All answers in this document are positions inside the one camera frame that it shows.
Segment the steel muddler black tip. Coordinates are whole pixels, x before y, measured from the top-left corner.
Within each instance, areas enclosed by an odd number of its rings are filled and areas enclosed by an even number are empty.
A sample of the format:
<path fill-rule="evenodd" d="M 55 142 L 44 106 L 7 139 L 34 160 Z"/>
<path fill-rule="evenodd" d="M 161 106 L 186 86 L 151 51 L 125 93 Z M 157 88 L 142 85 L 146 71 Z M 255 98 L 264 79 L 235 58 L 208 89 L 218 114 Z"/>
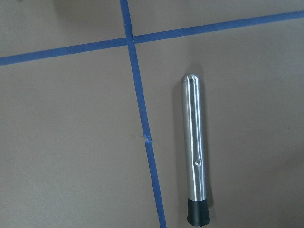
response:
<path fill-rule="evenodd" d="M 200 80 L 195 74 L 181 79 L 181 96 L 186 154 L 187 221 L 196 227 L 210 223 L 205 179 Z"/>

